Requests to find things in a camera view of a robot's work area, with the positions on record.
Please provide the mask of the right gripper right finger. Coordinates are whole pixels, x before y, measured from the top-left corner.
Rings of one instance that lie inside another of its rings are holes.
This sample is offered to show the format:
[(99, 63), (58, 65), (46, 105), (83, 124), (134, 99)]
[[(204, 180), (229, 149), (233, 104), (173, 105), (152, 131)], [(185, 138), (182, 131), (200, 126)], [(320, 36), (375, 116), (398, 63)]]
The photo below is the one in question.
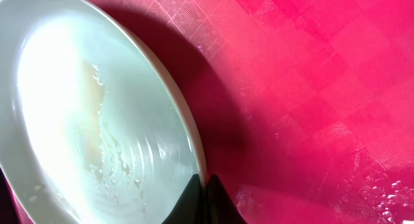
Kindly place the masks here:
[(246, 224), (217, 175), (210, 176), (207, 192), (208, 223)]

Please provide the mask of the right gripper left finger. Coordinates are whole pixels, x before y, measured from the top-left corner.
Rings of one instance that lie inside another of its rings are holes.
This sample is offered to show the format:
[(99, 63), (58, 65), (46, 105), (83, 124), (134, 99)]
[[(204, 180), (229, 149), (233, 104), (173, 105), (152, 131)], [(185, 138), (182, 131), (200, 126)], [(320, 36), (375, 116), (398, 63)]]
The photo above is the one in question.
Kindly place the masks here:
[(199, 174), (192, 175), (177, 203), (162, 224), (204, 224), (204, 194)]

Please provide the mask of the light blue plate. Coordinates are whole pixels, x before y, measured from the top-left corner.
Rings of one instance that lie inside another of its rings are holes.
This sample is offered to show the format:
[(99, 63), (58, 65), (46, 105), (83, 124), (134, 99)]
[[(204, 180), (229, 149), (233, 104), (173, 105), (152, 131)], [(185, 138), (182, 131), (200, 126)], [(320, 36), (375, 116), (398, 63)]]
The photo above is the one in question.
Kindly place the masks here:
[(1, 0), (1, 169), (34, 223), (162, 223), (206, 179), (168, 70), (86, 0)]

